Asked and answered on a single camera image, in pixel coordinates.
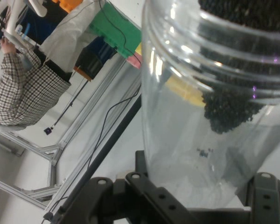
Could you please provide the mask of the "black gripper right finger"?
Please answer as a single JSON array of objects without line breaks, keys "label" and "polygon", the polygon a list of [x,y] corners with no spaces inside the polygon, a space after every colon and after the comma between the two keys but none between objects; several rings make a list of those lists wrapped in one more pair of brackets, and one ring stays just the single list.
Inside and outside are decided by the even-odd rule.
[{"label": "black gripper right finger", "polygon": [[235,224],[280,224],[280,180],[274,175],[257,173],[237,197],[250,210],[237,211]]}]

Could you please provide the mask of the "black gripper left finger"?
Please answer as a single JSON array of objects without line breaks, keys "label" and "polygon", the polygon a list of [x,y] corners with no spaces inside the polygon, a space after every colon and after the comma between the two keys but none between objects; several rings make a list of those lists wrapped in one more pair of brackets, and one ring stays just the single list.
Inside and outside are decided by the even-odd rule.
[{"label": "black gripper left finger", "polygon": [[143,151],[135,153],[135,171],[115,182],[88,179],[60,209],[60,224],[188,224],[189,212],[167,190],[147,178]]}]

